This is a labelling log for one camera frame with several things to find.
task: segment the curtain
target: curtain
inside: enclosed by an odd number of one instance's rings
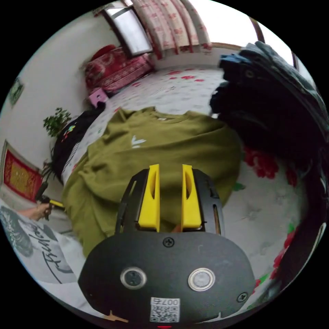
[[[211,53],[207,30],[189,0],[132,0],[158,59]]]

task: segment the qr code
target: qr code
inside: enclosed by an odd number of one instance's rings
[[[179,322],[179,298],[151,298],[150,322]]]

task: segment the white logo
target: white logo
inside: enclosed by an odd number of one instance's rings
[[[141,147],[139,144],[146,142],[145,139],[136,139],[136,136],[134,135],[131,139],[131,147],[132,148],[138,148]]]

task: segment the red cushion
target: red cushion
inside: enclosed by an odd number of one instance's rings
[[[92,58],[91,60],[93,61],[94,59],[106,54],[107,52],[115,49],[116,46],[115,45],[107,45],[105,47],[103,47],[102,49],[100,49]]]
[[[128,60],[122,48],[116,48],[90,61],[85,69],[89,95],[97,88],[115,93],[153,70],[148,54]]]

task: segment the red framed picture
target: red framed picture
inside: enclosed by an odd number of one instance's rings
[[[3,183],[22,198],[35,203],[42,176],[7,149],[4,157]]]

